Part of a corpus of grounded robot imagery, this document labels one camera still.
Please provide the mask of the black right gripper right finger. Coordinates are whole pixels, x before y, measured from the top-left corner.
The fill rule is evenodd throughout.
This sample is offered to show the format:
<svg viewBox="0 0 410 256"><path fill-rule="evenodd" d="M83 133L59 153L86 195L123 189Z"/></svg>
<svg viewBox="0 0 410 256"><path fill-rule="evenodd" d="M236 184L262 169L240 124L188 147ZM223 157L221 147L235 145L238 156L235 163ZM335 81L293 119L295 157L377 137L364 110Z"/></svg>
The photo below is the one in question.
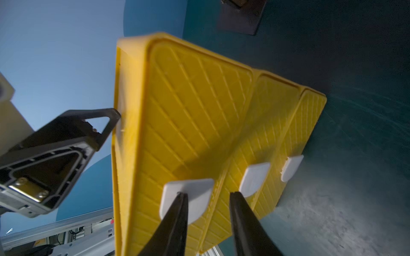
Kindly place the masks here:
<svg viewBox="0 0 410 256"><path fill-rule="evenodd" d="M237 256L282 256L240 192L230 194L230 218Z"/></svg>

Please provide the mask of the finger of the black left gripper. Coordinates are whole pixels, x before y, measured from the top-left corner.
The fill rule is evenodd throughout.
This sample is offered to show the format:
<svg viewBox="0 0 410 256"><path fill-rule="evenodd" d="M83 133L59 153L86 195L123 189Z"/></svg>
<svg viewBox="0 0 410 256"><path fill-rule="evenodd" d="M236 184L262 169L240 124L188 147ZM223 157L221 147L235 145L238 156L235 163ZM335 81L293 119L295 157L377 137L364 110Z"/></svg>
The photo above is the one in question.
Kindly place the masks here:
<svg viewBox="0 0 410 256"><path fill-rule="evenodd" d="M121 114L114 108L106 108L70 110L60 117L70 135L84 138L94 150L100 150L121 119Z"/></svg>

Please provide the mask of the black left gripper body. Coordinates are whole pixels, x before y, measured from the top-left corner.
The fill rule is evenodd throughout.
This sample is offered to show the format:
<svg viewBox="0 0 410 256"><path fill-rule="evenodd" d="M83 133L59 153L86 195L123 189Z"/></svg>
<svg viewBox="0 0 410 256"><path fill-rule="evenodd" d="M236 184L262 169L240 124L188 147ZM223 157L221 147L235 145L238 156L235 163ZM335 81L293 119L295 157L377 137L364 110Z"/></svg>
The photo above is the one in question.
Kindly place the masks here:
<svg viewBox="0 0 410 256"><path fill-rule="evenodd" d="M28 218L58 208L96 152L85 118L56 118L1 156L1 213Z"/></svg>

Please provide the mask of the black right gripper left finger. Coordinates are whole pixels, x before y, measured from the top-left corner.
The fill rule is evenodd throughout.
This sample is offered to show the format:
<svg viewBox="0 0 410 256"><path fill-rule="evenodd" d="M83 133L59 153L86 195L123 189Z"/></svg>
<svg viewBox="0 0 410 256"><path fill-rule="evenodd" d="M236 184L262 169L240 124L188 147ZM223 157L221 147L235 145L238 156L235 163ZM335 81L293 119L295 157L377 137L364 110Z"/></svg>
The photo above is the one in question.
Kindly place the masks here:
<svg viewBox="0 0 410 256"><path fill-rule="evenodd" d="M179 192L141 256L184 256L188 227L188 194Z"/></svg>

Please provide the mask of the yellow plastic drawer cabinet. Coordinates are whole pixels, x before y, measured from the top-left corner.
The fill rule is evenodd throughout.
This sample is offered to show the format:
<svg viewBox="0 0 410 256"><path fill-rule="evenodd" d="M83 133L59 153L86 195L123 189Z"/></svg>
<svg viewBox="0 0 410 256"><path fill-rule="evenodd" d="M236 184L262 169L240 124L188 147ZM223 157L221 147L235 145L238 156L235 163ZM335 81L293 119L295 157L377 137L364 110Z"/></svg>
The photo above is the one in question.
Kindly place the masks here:
<svg viewBox="0 0 410 256"><path fill-rule="evenodd" d="M160 224L165 185L212 179L205 213L187 228L185 253L231 237L229 195L246 169L269 163L246 199L258 219L273 212L286 161L302 151L326 96L165 33L118 40L112 170L115 249L136 256Z"/></svg>

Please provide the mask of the yellow top drawer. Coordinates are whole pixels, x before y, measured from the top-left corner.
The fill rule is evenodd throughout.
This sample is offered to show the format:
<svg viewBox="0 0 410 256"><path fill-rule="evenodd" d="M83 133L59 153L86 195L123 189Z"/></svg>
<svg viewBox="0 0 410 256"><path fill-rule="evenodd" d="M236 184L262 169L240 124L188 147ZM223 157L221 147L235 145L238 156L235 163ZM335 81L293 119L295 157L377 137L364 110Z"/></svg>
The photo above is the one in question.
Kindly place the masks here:
<svg viewBox="0 0 410 256"><path fill-rule="evenodd" d="M200 253L211 202L239 134L253 84L249 66L167 34L117 43L114 205L122 256L135 256L160 223L165 184L212 179L207 210L189 225L186 254Z"/></svg>

